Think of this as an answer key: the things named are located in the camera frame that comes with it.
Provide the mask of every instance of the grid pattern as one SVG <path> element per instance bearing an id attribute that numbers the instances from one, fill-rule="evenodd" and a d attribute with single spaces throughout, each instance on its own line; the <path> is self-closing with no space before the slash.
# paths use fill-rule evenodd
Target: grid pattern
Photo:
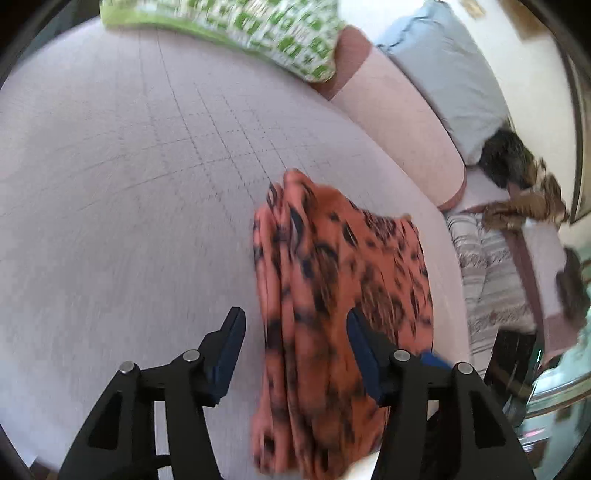
<path id="1" fill-rule="evenodd" d="M 446 323 L 465 312 L 439 212 L 355 124 L 270 63 L 91 21 L 9 77 L 0 144 L 0 421 L 16 437 L 38 432 L 28 440 L 51 463 L 121 361 L 168 363 L 240 305 L 245 343 L 230 394 L 207 420 L 223 476 L 258 477 L 249 418 L 264 347 L 252 219 L 286 168 L 376 213 L 412 214 L 436 342 L 440 325 L 451 349 L 464 348 Z"/>

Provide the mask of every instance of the pillow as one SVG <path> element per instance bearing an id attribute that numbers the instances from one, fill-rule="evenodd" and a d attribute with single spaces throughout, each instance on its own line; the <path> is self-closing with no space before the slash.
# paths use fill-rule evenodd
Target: pillow
<path id="1" fill-rule="evenodd" d="M 106 27 L 152 24 L 256 52 L 307 82 L 335 73 L 337 0 L 103 0 Z"/>
<path id="2" fill-rule="evenodd" d="M 449 5 L 425 2 L 394 23 L 378 47 L 425 97 L 464 163 L 478 163 L 484 142 L 509 110 L 489 64 Z"/>

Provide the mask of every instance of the wall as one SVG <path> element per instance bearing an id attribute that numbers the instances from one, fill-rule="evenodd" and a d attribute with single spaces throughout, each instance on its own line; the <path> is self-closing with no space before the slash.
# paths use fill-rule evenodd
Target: wall
<path id="1" fill-rule="evenodd" d="M 527 147 L 546 160 L 570 209 L 576 167 L 573 107 L 564 66 L 550 33 L 522 41 L 498 0 L 479 0 L 483 18 L 474 20 L 458 0 L 448 2 L 482 50 L 501 86 L 515 129 Z M 341 0 L 343 18 L 375 41 L 392 22 L 419 8 L 421 0 Z M 591 215 L 564 225 L 565 244 L 591 243 Z"/>

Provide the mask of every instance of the leopard print fabric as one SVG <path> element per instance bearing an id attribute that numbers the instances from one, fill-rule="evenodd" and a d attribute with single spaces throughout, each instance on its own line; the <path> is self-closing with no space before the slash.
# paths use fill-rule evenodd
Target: leopard print fabric
<path id="1" fill-rule="evenodd" d="M 433 344 L 433 303 L 409 218 L 357 208 L 338 190 L 288 171 L 254 223 L 265 369 L 252 419 L 263 473 L 331 480 L 379 447 L 388 410 L 366 395 L 346 333 L 361 307 L 412 353 Z"/>

